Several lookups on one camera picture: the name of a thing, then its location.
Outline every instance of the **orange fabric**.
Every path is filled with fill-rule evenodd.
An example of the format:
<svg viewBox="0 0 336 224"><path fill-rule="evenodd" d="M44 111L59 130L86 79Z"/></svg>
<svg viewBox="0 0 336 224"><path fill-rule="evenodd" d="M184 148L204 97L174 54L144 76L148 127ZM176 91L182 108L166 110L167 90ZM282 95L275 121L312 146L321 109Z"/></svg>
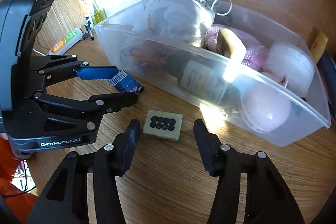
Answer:
<svg viewBox="0 0 336 224"><path fill-rule="evenodd" d="M16 195L22 193L21 190L11 184L12 177L20 163L12 152L8 141L0 138L0 194ZM33 208L37 196L33 194L23 194L15 197L7 197L5 199L9 208L14 215L21 221L26 223L31 209Z"/></svg>

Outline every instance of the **translucent storage box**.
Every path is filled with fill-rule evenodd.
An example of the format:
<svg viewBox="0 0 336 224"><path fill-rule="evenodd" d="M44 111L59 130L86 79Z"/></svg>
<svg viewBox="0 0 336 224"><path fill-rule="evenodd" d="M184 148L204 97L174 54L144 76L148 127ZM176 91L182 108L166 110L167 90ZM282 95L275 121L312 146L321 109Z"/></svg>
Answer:
<svg viewBox="0 0 336 224"><path fill-rule="evenodd" d="M212 105L228 122L278 146L330 127L327 97L316 67L305 102L265 75L224 56L167 37L133 32L146 3L132 5L96 25L112 65L193 105ZM224 13L228 8L229 3L219 1L216 10ZM301 37L246 8L233 5L228 16L216 16L214 23L249 33L268 49L282 41L310 56Z"/></svg>

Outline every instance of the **wood grain surface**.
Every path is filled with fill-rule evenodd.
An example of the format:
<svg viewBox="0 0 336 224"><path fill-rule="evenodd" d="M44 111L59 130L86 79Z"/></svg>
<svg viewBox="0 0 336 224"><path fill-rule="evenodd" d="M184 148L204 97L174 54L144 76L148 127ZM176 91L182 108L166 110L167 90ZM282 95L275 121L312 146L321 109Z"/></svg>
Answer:
<svg viewBox="0 0 336 224"><path fill-rule="evenodd" d="M336 52L336 0L232 0L272 18L303 37L310 45L316 30L330 37L328 50ZM35 47L47 52L66 32L82 23L76 0L55 0ZM91 65L109 65L98 41L82 41L69 52ZM40 190L70 150L80 154L96 151L111 143L123 132L132 118L143 125L150 109L181 113L184 116L178 143L142 137L130 171L117 179L122 208L127 223L206 223L218 179L204 171L195 141L193 122L203 118L212 133L239 152L254 154L265 151L292 191L306 223L317 215L336 181L336 135L332 126L286 147L271 143L232 124L218 123L208 113L142 82L145 91L139 101L121 112L105 115L97 142L75 149L36 154L29 167ZM110 93L106 81L68 80L48 89L54 95L84 100L93 94ZM242 223L245 208L246 177L242 178L237 223ZM92 177L89 176L89 212L95 223Z"/></svg>

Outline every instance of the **small blue box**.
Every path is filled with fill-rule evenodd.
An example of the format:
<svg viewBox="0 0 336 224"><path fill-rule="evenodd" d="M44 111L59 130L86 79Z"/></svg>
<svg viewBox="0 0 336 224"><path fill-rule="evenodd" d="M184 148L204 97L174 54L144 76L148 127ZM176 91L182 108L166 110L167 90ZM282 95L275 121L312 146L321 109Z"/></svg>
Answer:
<svg viewBox="0 0 336 224"><path fill-rule="evenodd" d="M109 82L118 92L135 92L139 95L144 90L143 85L123 70L113 76Z"/></svg>

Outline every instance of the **barcode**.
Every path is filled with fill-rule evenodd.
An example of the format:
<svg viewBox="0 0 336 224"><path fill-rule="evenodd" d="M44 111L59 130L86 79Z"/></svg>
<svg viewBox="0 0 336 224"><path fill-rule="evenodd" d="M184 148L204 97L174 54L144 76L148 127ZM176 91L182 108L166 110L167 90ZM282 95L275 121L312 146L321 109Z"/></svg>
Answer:
<svg viewBox="0 0 336 224"><path fill-rule="evenodd" d="M110 79L110 83L115 86L116 84L118 84L122 79L124 79L126 76L128 76L127 73L125 73L125 71L121 71L120 73L118 73L116 76L114 76L113 78Z"/></svg>

